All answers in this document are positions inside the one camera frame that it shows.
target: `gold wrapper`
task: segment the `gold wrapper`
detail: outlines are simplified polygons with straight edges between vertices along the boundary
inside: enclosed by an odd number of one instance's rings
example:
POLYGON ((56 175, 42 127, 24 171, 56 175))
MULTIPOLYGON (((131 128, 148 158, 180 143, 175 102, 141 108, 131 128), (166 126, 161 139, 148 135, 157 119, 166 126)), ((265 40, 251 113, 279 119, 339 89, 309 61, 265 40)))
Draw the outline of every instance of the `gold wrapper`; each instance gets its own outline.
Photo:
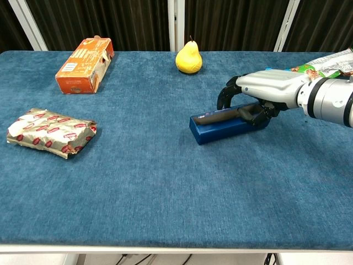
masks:
POLYGON ((7 131, 7 142, 52 152, 63 158, 78 153, 95 135, 97 123, 46 109, 31 109, 7 131))

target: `robotic hand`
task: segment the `robotic hand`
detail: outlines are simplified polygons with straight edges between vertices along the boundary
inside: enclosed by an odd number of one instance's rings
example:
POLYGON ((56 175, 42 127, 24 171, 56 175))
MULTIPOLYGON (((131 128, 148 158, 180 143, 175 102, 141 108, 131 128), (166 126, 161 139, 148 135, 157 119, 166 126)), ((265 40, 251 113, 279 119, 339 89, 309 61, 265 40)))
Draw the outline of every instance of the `robotic hand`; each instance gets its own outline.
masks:
POLYGON ((217 109, 230 108, 234 95, 244 93, 259 101, 262 111, 254 116, 238 109, 254 126, 277 117, 281 110, 303 108, 305 115, 353 127, 353 76, 350 80, 317 78, 304 73, 266 70, 234 76, 220 92, 217 109))

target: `yellow pear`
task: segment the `yellow pear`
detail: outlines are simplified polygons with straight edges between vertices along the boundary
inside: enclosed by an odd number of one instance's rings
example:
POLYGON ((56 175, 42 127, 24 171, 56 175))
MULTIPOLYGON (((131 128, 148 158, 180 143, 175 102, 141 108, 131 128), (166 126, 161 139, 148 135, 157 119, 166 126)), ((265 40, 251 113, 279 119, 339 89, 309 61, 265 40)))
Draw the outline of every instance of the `yellow pear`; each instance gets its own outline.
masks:
POLYGON ((196 73, 201 69, 202 58, 199 53, 197 43, 192 40, 185 44, 185 46, 178 52, 175 58, 175 64, 181 72, 196 73))

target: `dark curtain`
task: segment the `dark curtain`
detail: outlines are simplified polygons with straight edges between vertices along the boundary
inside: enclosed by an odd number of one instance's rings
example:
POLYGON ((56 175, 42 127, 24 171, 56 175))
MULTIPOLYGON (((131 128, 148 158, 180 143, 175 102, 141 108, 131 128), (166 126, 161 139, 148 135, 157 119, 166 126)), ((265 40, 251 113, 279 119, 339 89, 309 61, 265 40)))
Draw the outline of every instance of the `dark curtain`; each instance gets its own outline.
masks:
POLYGON ((7 50, 33 50, 7 0, 0 1, 0 53, 7 50))
POLYGON ((338 52, 353 45, 353 1, 300 1, 283 51, 338 52))
POLYGON ((27 0, 49 50, 109 37, 114 50, 168 51, 167 0, 27 0))
POLYGON ((289 0, 185 0, 185 42, 202 51, 273 51, 289 0))

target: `blue box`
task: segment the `blue box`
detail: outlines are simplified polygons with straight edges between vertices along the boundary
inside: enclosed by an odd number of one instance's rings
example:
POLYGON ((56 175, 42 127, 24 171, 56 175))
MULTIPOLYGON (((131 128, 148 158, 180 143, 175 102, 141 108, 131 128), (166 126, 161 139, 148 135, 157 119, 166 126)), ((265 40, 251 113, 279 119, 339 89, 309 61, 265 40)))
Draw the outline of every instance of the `blue box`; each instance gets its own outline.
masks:
POLYGON ((199 145, 206 144, 208 142, 224 139, 227 137, 231 137, 238 134, 245 134, 250 131, 257 131, 265 128, 270 120, 264 122, 259 126, 252 126, 244 121, 242 118, 230 118, 224 121, 217 121, 210 124, 201 125, 198 124, 198 118, 204 117, 211 117, 215 118, 215 115, 222 116, 222 115, 229 115, 229 113, 234 112, 235 109, 246 107, 246 106, 253 106, 257 103, 245 104, 245 105, 238 105, 233 106, 229 109, 222 109, 216 110, 214 112, 208 112, 198 115, 193 115, 190 117, 189 128, 191 132, 194 134, 195 139, 199 145))

